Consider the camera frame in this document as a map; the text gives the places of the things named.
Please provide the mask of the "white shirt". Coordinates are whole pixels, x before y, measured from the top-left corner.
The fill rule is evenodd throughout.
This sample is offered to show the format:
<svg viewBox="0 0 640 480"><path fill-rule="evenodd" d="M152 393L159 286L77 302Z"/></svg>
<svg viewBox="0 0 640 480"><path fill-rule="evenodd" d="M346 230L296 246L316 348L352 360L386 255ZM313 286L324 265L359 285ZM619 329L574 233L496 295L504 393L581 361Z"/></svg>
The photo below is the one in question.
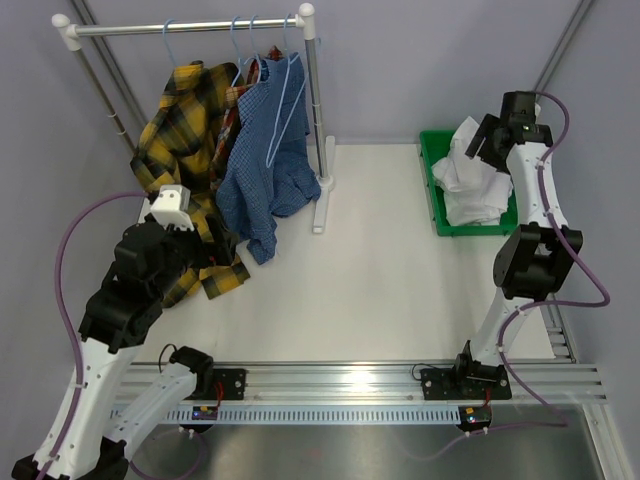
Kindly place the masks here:
<svg viewBox="0 0 640 480"><path fill-rule="evenodd" d="M447 155L431 167L443 190L447 222L454 227L498 225L513 191L508 174L465 154L478 128L468 116L453 134Z"/></svg>

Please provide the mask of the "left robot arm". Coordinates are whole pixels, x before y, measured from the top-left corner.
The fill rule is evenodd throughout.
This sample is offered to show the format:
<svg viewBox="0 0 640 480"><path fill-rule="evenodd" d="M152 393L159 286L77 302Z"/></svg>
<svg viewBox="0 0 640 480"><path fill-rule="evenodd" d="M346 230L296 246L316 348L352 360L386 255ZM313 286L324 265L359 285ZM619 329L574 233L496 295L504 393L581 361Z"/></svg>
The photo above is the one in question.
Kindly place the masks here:
<svg viewBox="0 0 640 480"><path fill-rule="evenodd" d="M146 437L185 399L241 400L244 372L214 369L211 356L183 346L124 411L111 409L122 378L162 314L162 301L189 269L232 264L235 234L214 217L212 242L152 218L129 227L79 327L81 370L39 450L18 460L14 479L122 479Z"/></svg>

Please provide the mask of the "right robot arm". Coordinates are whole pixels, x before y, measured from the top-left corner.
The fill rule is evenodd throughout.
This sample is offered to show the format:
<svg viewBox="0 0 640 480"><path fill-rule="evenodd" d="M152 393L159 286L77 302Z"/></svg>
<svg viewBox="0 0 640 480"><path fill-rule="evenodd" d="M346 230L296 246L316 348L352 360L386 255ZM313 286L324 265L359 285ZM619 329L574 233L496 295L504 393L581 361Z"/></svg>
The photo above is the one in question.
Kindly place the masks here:
<svg viewBox="0 0 640 480"><path fill-rule="evenodd" d="M496 294L485 320L450 375L465 399L510 398L505 358L529 314L560 289L574 264L571 255L583 244L559 204L555 143L550 127L537 120L537 96L505 93L500 114L483 119L467 150L509 173L518 225L494 260Z"/></svg>

